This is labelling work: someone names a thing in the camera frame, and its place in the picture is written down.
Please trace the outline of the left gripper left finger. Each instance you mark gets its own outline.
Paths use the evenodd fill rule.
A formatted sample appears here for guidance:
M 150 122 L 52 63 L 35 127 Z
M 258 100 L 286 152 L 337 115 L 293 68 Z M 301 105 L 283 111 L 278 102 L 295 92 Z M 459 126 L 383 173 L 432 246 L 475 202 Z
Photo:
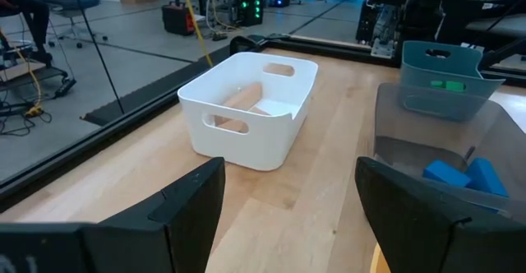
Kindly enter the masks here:
M 203 272 L 222 211 L 225 161 L 215 157 L 82 233 L 88 272 Z

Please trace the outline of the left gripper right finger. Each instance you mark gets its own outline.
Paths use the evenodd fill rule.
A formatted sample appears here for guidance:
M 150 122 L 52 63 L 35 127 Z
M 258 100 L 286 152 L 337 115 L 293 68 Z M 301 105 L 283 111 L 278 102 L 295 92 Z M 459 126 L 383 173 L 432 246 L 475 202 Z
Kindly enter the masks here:
M 393 272 L 525 273 L 525 226 L 366 156 L 355 183 Z

